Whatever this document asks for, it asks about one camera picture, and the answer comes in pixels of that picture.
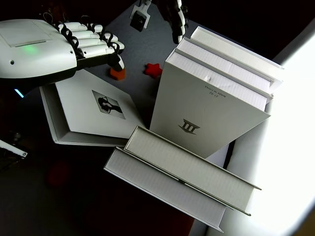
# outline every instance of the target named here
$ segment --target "blue light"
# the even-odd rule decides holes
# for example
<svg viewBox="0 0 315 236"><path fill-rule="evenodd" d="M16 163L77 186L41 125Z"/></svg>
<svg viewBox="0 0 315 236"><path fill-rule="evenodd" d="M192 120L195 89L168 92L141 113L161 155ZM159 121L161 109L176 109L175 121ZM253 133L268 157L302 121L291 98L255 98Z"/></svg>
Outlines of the blue light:
<svg viewBox="0 0 315 236"><path fill-rule="evenodd" d="M17 89L17 88L15 88L14 89L17 93L18 93L18 95L20 95L22 98L24 97L24 95Z"/></svg>

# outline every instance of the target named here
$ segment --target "logo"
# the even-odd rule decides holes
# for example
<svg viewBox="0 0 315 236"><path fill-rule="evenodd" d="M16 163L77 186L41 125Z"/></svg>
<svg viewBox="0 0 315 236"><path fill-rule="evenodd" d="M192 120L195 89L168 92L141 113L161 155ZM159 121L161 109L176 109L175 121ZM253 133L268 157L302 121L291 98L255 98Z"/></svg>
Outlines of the logo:
<svg viewBox="0 0 315 236"><path fill-rule="evenodd" d="M186 133L194 134L194 133L193 133L194 130L200 128L199 126L197 126L197 125L195 125L195 124L189 122L188 120L185 120L185 119L183 119L183 120L184 120L183 126L180 126L180 125L179 125L179 127L180 127L182 130L184 130Z"/></svg>

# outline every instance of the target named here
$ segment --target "book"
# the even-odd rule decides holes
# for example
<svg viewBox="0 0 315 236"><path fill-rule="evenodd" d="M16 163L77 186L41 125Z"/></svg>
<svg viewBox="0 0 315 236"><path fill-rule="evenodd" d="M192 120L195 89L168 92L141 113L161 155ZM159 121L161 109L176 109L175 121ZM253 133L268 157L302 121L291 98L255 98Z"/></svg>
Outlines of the book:
<svg viewBox="0 0 315 236"><path fill-rule="evenodd" d="M223 233L219 226L226 205L141 159L116 148L104 170Z"/></svg>
<svg viewBox="0 0 315 236"><path fill-rule="evenodd" d="M271 93L283 82L284 72L282 66L226 38L202 27L197 27L190 38L215 50L221 57L228 59L232 63L271 81L269 88Z"/></svg>
<svg viewBox="0 0 315 236"><path fill-rule="evenodd" d="M137 127L124 150L217 201L247 215L253 184L152 131Z"/></svg>
<svg viewBox="0 0 315 236"><path fill-rule="evenodd" d="M266 102L175 49L164 63L150 130L206 158L267 119Z"/></svg>
<svg viewBox="0 0 315 236"><path fill-rule="evenodd" d="M143 125L130 95L86 70L40 92L57 144L123 147Z"/></svg>
<svg viewBox="0 0 315 236"><path fill-rule="evenodd" d="M268 96L270 99L272 95L269 93L270 81L266 80L236 64L233 64L228 59L221 58L216 54L216 51L188 38L184 38L177 49L194 57L194 61L199 64L206 63L219 73L224 73L229 79L252 89L261 95Z"/></svg>

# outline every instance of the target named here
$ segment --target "orange block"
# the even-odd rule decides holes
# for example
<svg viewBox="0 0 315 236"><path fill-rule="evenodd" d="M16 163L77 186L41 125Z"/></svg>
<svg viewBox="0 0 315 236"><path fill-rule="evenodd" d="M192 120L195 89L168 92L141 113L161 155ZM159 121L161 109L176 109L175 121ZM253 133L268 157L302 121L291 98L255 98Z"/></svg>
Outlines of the orange block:
<svg viewBox="0 0 315 236"><path fill-rule="evenodd" d="M114 80L123 80L126 77L126 68L122 71L116 71L113 68L110 68L110 75L113 77Z"/></svg>

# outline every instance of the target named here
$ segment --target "red star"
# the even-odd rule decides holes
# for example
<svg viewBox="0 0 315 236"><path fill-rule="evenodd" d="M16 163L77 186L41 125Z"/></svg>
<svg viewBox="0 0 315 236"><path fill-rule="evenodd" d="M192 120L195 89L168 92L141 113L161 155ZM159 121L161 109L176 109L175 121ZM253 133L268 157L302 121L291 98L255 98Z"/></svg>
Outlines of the red star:
<svg viewBox="0 0 315 236"><path fill-rule="evenodd" d="M159 64L148 63L144 73L150 75L153 79L157 79L162 74L162 69L159 67Z"/></svg>

